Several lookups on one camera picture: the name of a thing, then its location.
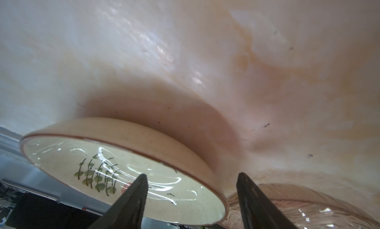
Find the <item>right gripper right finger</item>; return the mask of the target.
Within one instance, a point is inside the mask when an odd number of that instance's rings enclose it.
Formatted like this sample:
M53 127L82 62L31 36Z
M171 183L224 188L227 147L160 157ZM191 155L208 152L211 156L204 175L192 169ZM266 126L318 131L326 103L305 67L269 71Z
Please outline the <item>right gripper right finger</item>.
M245 229L297 229L246 173L239 173L236 188Z

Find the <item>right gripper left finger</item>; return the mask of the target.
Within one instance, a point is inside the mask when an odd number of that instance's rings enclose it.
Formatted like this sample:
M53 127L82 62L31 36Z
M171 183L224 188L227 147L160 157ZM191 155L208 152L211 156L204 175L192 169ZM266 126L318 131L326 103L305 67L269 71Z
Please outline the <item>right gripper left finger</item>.
M147 193L147 176L141 174L89 229L140 229Z

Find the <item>brown glass plate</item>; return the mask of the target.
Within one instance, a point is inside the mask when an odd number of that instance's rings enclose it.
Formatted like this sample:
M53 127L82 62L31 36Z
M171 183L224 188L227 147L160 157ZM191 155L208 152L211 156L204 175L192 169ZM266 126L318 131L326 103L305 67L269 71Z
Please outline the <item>brown glass plate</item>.
M288 222L257 219L252 213L252 229L378 229L380 223L361 209L307 187L267 183L258 186Z

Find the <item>cream plate with plant drawing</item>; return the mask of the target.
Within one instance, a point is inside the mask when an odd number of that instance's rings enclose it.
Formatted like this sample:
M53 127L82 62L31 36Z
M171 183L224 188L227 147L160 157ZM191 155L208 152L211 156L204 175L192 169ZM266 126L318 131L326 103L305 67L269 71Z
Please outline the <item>cream plate with plant drawing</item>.
M29 133L20 149L41 171L108 205L145 174L149 219L206 226L229 212L210 167L179 141L142 125L75 119Z

